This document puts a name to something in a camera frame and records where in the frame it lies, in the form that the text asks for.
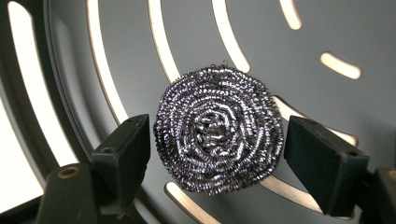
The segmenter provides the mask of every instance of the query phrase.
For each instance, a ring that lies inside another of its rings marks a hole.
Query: steel wool scrubber
[[[280,113],[264,84],[226,65],[190,72],[167,88],[154,134],[178,184],[208,195],[263,180],[284,142]]]

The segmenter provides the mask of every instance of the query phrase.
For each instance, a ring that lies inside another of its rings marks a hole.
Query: metal coil
[[[154,134],[177,183],[208,195],[259,183],[276,168],[284,142],[264,84],[226,65],[185,74],[167,88]]]

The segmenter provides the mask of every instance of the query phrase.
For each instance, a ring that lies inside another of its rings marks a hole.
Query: black holder
[[[291,116],[285,159],[320,209],[350,217],[355,204],[366,223],[396,223],[396,169],[367,169],[369,157],[310,119]]]
[[[125,120],[92,153],[91,164],[50,173],[36,223],[144,223],[133,200],[149,156],[149,115]]]

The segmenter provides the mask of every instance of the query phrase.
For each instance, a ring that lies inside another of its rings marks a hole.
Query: brass screw
[[[62,169],[60,172],[58,172],[58,177],[61,179],[67,179],[72,176],[75,176],[79,173],[79,168],[76,166],[70,166]]]

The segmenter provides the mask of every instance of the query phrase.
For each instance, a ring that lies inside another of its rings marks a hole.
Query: curved slot
[[[283,15],[285,15],[286,21],[291,30],[300,30],[303,27],[303,22],[297,13],[296,6],[293,0],[279,0],[280,6],[282,7]]]
[[[0,98],[0,214],[43,194],[43,189],[22,152]]]
[[[307,192],[297,189],[280,179],[274,177],[273,175],[268,176],[260,184],[271,190],[273,193],[291,201],[299,204],[300,206],[309,208],[315,212],[322,213],[318,203],[315,199]]]
[[[344,77],[349,77],[355,80],[361,78],[361,74],[362,74],[361,68],[359,68],[355,64],[347,63],[343,59],[335,56],[330,52],[322,53],[320,55],[320,61],[324,65],[326,65],[336,73],[343,75]]]
[[[23,83],[41,130],[60,166],[76,163],[78,160],[64,136],[43,77],[32,17],[16,2],[8,3],[8,11]]]
[[[88,29],[95,62],[96,71],[105,94],[108,106],[117,124],[128,119],[128,114],[122,105],[116,86],[107,63],[105,47],[103,45],[102,31],[100,27],[99,6],[97,0],[87,0]]]
[[[166,195],[169,196],[178,207],[190,215],[198,223],[217,224],[219,223],[210,216],[204,209],[196,204],[187,194],[183,192],[174,182],[166,183],[164,187]]]
[[[168,39],[166,38],[161,0],[148,0],[148,14],[152,37],[154,38],[155,48],[160,57],[163,71],[169,83],[173,83],[180,78],[180,73],[177,70],[175,60],[169,48]]]
[[[291,105],[283,101],[279,96],[273,96],[274,101],[276,102],[277,107],[279,108],[280,114],[282,115],[282,118],[289,121],[290,116],[298,116],[301,118],[306,118],[309,119],[309,117],[305,116],[303,113],[299,112],[295,108],[293,108]],[[336,131],[332,128],[326,127],[328,130],[331,132],[337,134],[339,137],[343,138],[346,140],[350,145],[356,147],[358,145],[358,138],[348,134],[348,133],[341,133],[339,131]]]
[[[228,17],[225,0],[212,0],[213,12],[221,39],[236,68],[246,73],[250,70],[248,59],[239,46]]]

